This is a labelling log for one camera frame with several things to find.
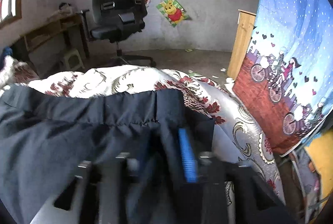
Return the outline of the dark navy padded jacket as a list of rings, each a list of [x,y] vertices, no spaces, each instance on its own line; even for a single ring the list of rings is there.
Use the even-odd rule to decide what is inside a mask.
[[[178,131],[212,147],[215,121],[185,106],[176,89],[69,98],[12,85],[1,96],[1,202],[17,223],[29,223],[60,192],[79,163],[100,164],[122,152],[140,156],[146,140],[182,179]]]

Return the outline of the yellow folded fabric in wardrobe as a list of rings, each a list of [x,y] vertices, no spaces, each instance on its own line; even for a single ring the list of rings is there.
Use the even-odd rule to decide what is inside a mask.
[[[309,146],[305,146],[305,151],[310,156],[313,166],[320,175],[320,200],[323,200],[332,193],[332,129],[314,138]]]

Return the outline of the blue cartoon wardrobe curtain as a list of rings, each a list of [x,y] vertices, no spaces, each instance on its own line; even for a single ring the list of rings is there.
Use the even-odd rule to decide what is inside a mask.
[[[329,0],[259,0],[234,93],[287,155],[332,112]]]

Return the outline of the small white plastic stool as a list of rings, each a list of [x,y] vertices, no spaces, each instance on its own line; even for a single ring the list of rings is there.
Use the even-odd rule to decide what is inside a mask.
[[[76,71],[85,68],[80,53],[75,48],[66,51],[63,54],[61,62],[64,66],[64,69],[67,71]]]

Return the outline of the dark blue pillow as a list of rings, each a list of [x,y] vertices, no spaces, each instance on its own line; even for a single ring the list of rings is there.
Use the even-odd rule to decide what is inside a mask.
[[[10,47],[5,47],[2,50],[2,53],[0,55],[0,70],[3,69],[4,65],[5,65],[5,58],[7,56],[11,56],[12,57],[12,49]]]

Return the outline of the light wooden cabinet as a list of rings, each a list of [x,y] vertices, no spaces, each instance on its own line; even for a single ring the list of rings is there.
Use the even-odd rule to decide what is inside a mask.
[[[227,76],[236,79],[247,53],[248,45],[255,26],[256,14],[248,11],[238,10],[238,27],[236,31],[234,46],[230,58]]]

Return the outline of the wooden desk with shelf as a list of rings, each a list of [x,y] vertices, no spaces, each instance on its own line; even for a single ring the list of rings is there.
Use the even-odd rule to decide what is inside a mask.
[[[72,27],[78,27],[85,57],[90,58],[84,29],[84,26],[87,25],[85,14],[86,12],[76,13],[58,18],[55,21],[47,22],[38,28],[26,32],[10,46],[13,52],[13,57],[19,61],[33,64],[29,58],[30,53],[34,52],[57,35],[63,36],[66,49],[70,49],[72,48],[72,44],[70,41],[69,29]]]

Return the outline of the Winnie the Pooh poster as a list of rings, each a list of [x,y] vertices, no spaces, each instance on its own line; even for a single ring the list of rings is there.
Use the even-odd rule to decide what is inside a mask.
[[[172,27],[189,19],[189,15],[177,0],[163,0],[156,8],[168,20]]]

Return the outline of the black mesh office chair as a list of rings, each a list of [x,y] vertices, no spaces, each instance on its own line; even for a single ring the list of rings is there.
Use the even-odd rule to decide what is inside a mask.
[[[116,56],[111,62],[116,65],[129,65],[132,61],[148,61],[149,66],[155,67],[152,57],[126,55],[122,53],[119,43],[125,41],[145,28],[144,18],[147,15],[145,0],[92,0],[92,15],[95,28],[89,29],[86,13],[80,12],[88,41],[108,40],[116,44]]]

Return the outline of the window with brown frame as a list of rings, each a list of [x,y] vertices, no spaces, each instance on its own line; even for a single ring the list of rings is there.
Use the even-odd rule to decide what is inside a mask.
[[[21,0],[1,0],[1,29],[21,18]]]

